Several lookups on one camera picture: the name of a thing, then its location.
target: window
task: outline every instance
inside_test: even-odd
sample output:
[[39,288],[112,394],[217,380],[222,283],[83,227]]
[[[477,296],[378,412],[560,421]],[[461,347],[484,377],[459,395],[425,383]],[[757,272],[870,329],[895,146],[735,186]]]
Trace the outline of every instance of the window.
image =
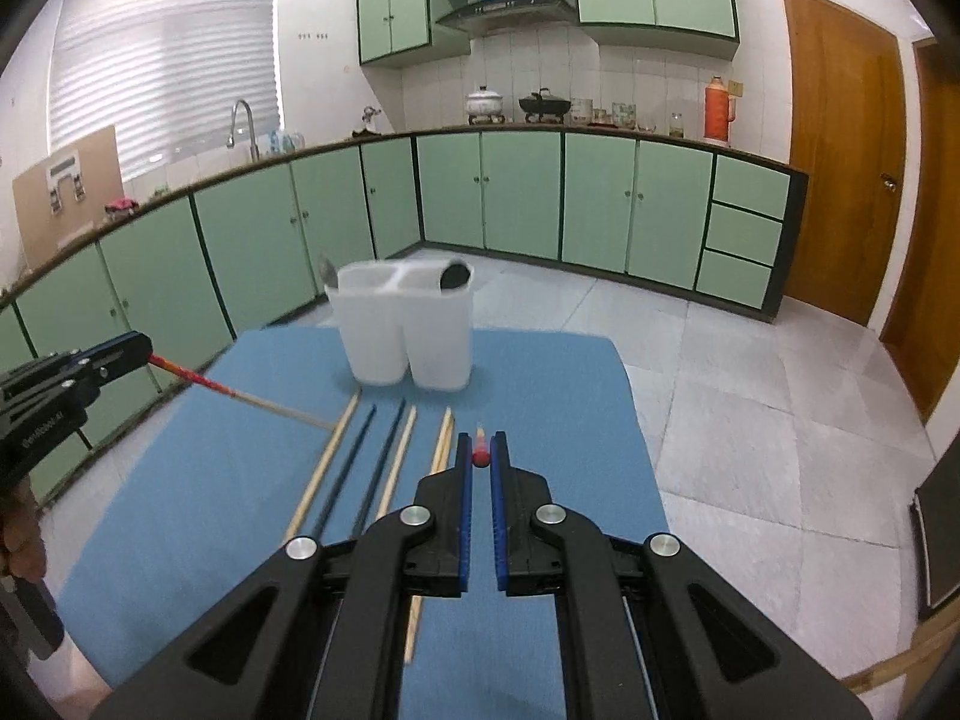
[[126,181],[224,146],[237,98],[269,132],[280,126],[274,45],[274,0],[64,0],[51,149],[113,124]]

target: thermos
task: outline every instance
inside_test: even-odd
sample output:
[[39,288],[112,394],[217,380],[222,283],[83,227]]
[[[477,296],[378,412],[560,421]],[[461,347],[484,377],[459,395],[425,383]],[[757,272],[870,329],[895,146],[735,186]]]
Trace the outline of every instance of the thermos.
[[730,145],[730,122],[736,119],[736,98],[731,97],[720,76],[707,86],[704,101],[704,141],[717,146]]

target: faucet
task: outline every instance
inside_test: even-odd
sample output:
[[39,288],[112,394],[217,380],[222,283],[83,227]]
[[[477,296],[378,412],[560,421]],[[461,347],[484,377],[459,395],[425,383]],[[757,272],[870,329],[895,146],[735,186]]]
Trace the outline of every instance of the faucet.
[[233,115],[230,117],[230,135],[229,138],[227,138],[227,148],[233,148],[236,144],[233,134],[237,127],[237,110],[241,105],[247,110],[247,124],[248,127],[250,127],[250,159],[251,162],[257,162],[260,159],[260,149],[256,147],[256,132],[253,131],[253,111],[251,111],[250,104],[247,103],[246,100],[237,100],[237,102],[233,104]]

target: blue tablecloth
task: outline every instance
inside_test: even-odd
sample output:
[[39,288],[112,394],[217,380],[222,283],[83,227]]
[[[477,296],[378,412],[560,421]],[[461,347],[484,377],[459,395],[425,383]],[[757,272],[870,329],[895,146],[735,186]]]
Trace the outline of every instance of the blue tablecloth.
[[[337,418],[356,384],[332,328],[243,334],[211,378]],[[118,685],[277,549],[327,433],[195,386],[133,469],[83,549],[61,612],[71,637]],[[419,418],[394,499],[413,499],[443,409],[457,432],[505,430],[515,466],[544,474],[554,500],[606,533],[643,541],[666,529],[630,384],[613,344],[565,333],[478,330],[467,389],[438,394],[409,380],[366,388],[320,487],[312,527],[371,403],[363,449],[323,535],[349,536],[400,397]],[[488,471],[474,471],[469,593],[427,599],[406,668],[409,720],[563,718],[553,602],[507,599],[493,575]]]

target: human hand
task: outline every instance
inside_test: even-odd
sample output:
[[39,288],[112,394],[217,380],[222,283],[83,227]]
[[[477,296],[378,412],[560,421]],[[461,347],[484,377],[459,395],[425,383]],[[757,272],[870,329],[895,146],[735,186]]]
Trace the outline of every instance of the human hand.
[[47,552],[29,477],[0,497],[0,575],[6,573],[34,582],[47,573]]

